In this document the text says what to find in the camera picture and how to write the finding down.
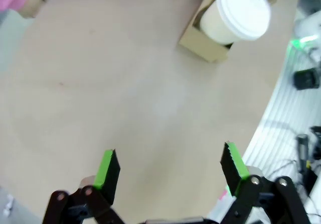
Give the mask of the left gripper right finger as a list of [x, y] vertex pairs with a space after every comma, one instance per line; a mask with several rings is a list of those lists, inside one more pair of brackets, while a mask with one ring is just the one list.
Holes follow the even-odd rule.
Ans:
[[221, 223], [246, 223], [253, 207], [264, 209], [271, 223], [310, 223], [290, 177], [270, 181], [250, 174], [232, 142], [225, 143], [220, 163], [230, 193], [236, 197]]

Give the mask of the person's right hand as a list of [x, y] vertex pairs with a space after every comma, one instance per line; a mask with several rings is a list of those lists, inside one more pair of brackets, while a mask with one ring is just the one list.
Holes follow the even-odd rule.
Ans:
[[35, 18], [47, 0], [26, 0], [18, 13], [25, 19]]

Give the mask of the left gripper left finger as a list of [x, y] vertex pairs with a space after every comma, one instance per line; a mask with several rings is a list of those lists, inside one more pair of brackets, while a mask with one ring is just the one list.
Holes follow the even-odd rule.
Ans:
[[57, 190], [51, 194], [42, 223], [124, 223], [112, 208], [120, 173], [116, 151], [106, 150], [93, 184], [69, 194]]

